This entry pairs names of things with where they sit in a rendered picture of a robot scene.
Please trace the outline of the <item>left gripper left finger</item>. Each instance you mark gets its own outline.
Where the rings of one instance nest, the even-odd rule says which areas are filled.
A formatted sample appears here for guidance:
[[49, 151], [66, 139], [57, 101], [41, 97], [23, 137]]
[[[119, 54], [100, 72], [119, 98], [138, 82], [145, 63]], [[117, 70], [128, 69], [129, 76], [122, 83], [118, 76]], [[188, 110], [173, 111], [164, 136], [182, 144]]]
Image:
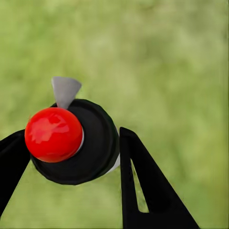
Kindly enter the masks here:
[[0, 140], [0, 217], [31, 160], [24, 134], [25, 129]]

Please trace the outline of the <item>pesticide atomizer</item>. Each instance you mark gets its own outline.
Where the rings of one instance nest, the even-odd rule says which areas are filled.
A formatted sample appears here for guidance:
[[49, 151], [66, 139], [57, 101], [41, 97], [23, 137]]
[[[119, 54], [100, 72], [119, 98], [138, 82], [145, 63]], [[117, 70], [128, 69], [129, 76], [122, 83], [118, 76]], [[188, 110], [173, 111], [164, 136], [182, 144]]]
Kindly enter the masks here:
[[61, 185], [97, 179], [120, 165], [117, 126], [99, 105], [75, 99], [80, 81], [54, 76], [56, 103], [36, 113], [25, 128], [30, 158], [45, 178]]

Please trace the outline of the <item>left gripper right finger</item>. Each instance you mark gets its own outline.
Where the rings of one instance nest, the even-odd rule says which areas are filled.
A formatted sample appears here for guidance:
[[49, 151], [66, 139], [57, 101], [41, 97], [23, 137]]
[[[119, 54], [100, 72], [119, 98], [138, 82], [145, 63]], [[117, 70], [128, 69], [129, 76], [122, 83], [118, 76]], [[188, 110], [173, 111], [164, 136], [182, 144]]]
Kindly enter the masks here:
[[[138, 137], [120, 127], [123, 229], [200, 229]], [[138, 210], [133, 161], [149, 212]]]

